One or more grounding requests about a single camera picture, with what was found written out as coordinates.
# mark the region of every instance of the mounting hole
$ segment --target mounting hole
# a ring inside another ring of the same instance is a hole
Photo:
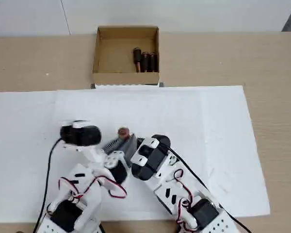
[[[177,198],[176,195],[173,195],[173,196],[171,197],[171,203],[172,203],[173,205],[176,203],[176,198]]]
[[[169,198],[169,196],[170,196],[170,188],[166,189],[165,196],[166,196],[166,198]]]

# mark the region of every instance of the table surface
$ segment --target table surface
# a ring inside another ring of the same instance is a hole
[[[87,89],[95,35],[0,38],[0,91]],[[291,33],[162,33],[166,86],[243,85],[271,215],[241,219],[253,232],[291,232]],[[106,232],[173,232],[171,221],[104,222]],[[27,223],[0,233],[32,232]]]

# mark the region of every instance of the capacitor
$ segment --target capacitor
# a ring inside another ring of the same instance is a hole
[[[133,52],[134,63],[136,65],[136,72],[140,73],[141,49],[139,47],[136,47],[133,49],[132,52]]]
[[[150,61],[149,61],[149,70],[150,72],[158,72],[158,63],[157,63],[157,54],[152,52],[150,53]]]
[[[149,53],[143,52],[141,54],[141,72],[149,72]]]

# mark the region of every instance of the cardboard box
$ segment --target cardboard box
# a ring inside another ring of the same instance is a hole
[[[156,26],[99,26],[93,79],[95,84],[157,84],[158,72],[137,73],[133,49],[155,52],[159,67],[159,29]]]

